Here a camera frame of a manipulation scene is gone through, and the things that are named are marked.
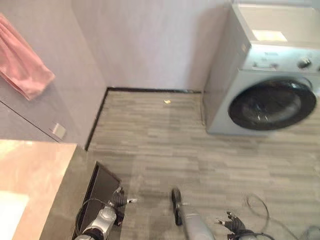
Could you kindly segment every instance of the electrical outlet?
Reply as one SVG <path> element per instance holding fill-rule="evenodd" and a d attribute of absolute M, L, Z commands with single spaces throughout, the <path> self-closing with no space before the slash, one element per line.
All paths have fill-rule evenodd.
<path fill-rule="evenodd" d="M 61 140 L 66 135 L 66 132 L 67 132 L 67 130 L 59 123 L 56 123 L 53 130 L 52 130 L 52 133 Z"/>

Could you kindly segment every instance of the gray floor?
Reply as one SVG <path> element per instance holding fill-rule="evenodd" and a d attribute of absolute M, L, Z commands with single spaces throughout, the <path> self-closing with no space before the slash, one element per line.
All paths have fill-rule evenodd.
<path fill-rule="evenodd" d="M 214 224 L 226 210 L 261 230 L 264 220 L 244 201 L 250 193 L 296 235 L 320 223 L 320 107 L 269 137 L 213 136 L 201 123 L 199 94 L 109 92 L 89 150 L 139 198 L 126 207 L 121 240 L 184 239 L 174 225 L 174 185 L 217 240 L 227 239 L 228 231 Z M 266 233 L 293 239 L 274 223 Z"/>

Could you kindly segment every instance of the countertop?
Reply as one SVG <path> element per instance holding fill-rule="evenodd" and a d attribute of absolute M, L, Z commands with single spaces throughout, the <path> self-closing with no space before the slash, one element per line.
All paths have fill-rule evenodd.
<path fill-rule="evenodd" d="M 95 163 L 72 143 L 0 140 L 2 240 L 70 240 Z"/>

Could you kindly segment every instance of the gray wall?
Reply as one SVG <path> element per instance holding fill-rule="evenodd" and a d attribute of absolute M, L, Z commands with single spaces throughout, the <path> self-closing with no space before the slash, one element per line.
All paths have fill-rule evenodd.
<path fill-rule="evenodd" d="M 0 103 L 1 139 L 19 139 L 54 142 L 21 116 Z"/>
<path fill-rule="evenodd" d="M 201 90 L 231 2 L 72 0 L 72 8 L 108 86 Z"/>
<path fill-rule="evenodd" d="M 0 10 L 56 75 L 53 84 L 32 101 L 0 79 L 0 101 L 52 137 L 51 129 L 60 123 L 67 129 L 64 142 L 84 146 L 107 85 L 70 0 L 1 0 Z"/>

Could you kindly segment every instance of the pink towel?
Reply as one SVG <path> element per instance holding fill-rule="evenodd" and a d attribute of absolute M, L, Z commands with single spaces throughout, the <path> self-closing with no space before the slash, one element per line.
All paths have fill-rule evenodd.
<path fill-rule="evenodd" d="M 40 95 L 55 78 L 1 13 L 0 76 L 28 100 Z"/>

